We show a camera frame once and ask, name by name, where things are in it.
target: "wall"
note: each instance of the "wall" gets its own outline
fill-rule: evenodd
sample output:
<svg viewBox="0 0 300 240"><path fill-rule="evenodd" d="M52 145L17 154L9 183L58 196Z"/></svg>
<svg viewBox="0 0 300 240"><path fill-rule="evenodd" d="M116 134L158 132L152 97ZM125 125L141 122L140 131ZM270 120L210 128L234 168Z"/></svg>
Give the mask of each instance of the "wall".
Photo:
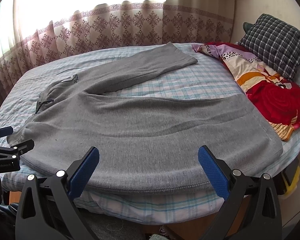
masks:
<svg viewBox="0 0 300 240"><path fill-rule="evenodd" d="M300 30L300 7L295 0L235 0L231 42L237 42L244 36L244 22L255 23L263 13L271 14Z"/></svg>

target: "curtain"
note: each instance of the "curtain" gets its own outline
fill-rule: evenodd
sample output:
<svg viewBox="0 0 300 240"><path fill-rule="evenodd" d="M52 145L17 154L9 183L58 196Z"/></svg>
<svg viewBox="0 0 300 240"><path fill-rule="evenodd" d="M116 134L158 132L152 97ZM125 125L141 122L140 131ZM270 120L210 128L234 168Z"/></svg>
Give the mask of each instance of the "curtain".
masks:
<svg viewBox="0 0 300 240"><path fill-rule="evenodd" d="M0 105L34 67L98 49L229 42L233 18L234 0L2 0Z"/></svg>

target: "wooden floor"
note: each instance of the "wooden floor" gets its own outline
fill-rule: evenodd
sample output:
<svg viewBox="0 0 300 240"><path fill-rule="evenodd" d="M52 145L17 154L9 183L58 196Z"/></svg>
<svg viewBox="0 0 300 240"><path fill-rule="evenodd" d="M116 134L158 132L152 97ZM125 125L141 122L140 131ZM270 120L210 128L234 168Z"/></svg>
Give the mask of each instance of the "wooden floor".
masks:
<svg viewBox="0 0 300 240"><path fill-rule="evenodd" d="M19 202L21 196L21 192L10 192L10 203L13 202ZM242 201L240 210L238 212L237 217L234 220L234 223L232 224L231 229L229 230L228 235L231 235L235 233L239 226L240 223L244 217L244 213L247 209L249 202L249 197L245 198ZM173 231L175 234L180 236L180 240L198 240L200 236L207 230L209 227L210 223L213 221L215 214L201 217L198 219L194 219L191 221L186 221L183 223L174 223L174 224L168 224L166 225L171 231ZM150 226L150 225L143 225L143 230L144 233L147 234L155 234L159 232L160 226Z"/></svg>

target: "bed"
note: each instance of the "bed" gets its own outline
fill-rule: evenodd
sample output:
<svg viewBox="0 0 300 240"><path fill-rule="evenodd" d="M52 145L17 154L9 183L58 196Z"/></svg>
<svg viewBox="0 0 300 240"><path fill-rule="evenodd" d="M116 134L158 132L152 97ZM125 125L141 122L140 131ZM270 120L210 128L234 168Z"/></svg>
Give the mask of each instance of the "bed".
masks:
<svg viewBox="0 0 300 240"><path fill-rule="evenodd" d="M233 76L217 60L196 53L192 44L175 44L182 52L198 59L198 63L171 71L141 84L108 93L134 97L166 97L177 99L223 98L243 93ZM93 51L60 59L28 71L14 86L0 109L0 127L11 125L17 130L36 108L39 93L50 83L67 78L79 70L129 57L148 47L124 47ZM300 67L294 80L300 86ZM288 166L300 152L300 128L290 140L282 142L283 153L263 172L272 176ZM0 138L0 146L8 146ZM26 165L20 171L1 174L2 187L21 191L28 174L44 177ZM91 212L104 213L143 224L167 224L192 220L218 211L223 199L214 191L179 195L114 195L84 191L75 204Z"/></svg>

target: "black and white checkered pillow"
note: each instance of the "black and white checkered pillow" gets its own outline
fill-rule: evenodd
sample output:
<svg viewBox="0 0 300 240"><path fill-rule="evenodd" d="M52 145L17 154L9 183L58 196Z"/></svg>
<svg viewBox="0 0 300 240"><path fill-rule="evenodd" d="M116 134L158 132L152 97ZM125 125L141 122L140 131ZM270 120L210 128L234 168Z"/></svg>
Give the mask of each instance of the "black and white checkered pillow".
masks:
<svg viewBox="0 0 300 240"><path fill-rule="evenodd" d="M238 44L292 81L300 65L300 31L297 28L262 14Z"/></svg>

